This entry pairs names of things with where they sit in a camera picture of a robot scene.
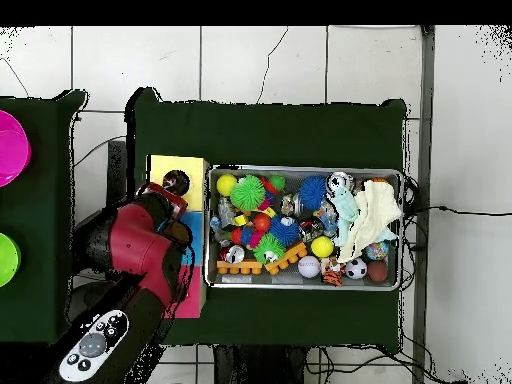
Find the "green table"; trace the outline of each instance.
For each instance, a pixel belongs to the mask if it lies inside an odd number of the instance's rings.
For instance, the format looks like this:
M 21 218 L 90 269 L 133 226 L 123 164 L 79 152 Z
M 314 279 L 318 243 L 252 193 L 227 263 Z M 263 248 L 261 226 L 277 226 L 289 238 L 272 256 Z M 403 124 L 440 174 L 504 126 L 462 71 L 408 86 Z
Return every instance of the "green table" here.
M 0 109 L 21 122 L 32 147 L 28 167 L 0 188 L 0 232 L 21 250 L 18 273 L 0 288 L 0 342 L 52 343 L 66 328 L 72 228 L 70 126 L 85 97 L 85 92 L 72 91 L 52 100 L 0 98 Z
M 139 89 L 127 105 L 128 189 L 146 156 L 210 164 L 402 169 L 401 100 L 381 106 L 168 103 Z M 382 344 L 396 353 L 399 291 L 209 289 L 201 318 L 177 320 L 167 344 Z

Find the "white cloth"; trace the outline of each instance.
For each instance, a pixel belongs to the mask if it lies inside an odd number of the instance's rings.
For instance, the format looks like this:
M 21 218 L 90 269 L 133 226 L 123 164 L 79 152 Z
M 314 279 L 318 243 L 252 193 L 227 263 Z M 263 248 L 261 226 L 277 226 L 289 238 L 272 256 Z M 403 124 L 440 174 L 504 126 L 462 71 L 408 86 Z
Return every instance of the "white cloth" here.
M 348 232 L 347 243 L 340 248 L 338 262 L 345 263 L 361 256 L 363 249 L 383 233 L 402 211 L 398 207 L 393 186 L 383 181 L 366 181 L 364 191 L 356 194 L 359 216 Z

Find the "green spiky ball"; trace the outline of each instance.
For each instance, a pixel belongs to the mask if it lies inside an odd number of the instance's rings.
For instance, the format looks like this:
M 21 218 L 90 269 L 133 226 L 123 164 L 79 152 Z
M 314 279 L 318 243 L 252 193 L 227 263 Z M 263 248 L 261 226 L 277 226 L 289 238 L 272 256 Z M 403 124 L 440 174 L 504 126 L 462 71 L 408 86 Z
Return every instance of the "green spiky ball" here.
M 265 199 L 265 189 L 258 177 L 247 175 L 236 183 L 231 195 L 231 203 L 243 211 L 256 209 Z
M 275 187 L 277 191 L 283 191 L 286 185 L 286 180 L 281 175 L 272 175 L 269 178 L 272 185 Z
M 267 262 L 265 252 L 268 251 L 274 252 L 279 259 L 283 258 L 286 252 L 284 246 L 279 243 L 279 240 L 270 233 L 265 234 L 261 238 L 258 246 L 253 250 L 254 257 L 258 262 L 264 264 Z

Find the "orange building block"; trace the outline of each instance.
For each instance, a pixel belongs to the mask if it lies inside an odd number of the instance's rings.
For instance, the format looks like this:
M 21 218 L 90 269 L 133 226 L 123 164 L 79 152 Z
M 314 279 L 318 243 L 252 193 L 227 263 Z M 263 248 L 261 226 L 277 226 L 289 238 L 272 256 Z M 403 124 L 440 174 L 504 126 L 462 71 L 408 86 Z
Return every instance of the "orange building block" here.
M 217 261 L 217 271 L 219 274 L 238 274 L 239 272 L 243 275 L 261 274 L 263 265 L 260 264 L 256 259 L 244 259 L 239 264 L 228 264 L 224 261 Z
M 270 272 L 271 275 L 276 275 L 280 269 L 288 268 L 288 265 L 294 264 L 299 260 L 299 257 L 303 258 L 307 254 L 306 245 L 300 241 L 286 251 L 284 258 L 266 264 L 265 268 L 267 268 L 267 271 Z

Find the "red ball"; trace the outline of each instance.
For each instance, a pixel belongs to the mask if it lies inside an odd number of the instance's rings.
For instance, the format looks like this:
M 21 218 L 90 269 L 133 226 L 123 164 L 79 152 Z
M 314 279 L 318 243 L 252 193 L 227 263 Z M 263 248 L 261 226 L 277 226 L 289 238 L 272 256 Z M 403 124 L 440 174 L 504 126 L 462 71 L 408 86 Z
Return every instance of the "red ball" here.
M 270 216 L 259 213 L 254 217 L 253 224 L 258 231 L 266 232 L 270 228 Z
M 240 238 L 242 237 L 242 229 L 240 227 L 235 228 L 231 231 L 231 241 L 235 244 L 240 244 Z

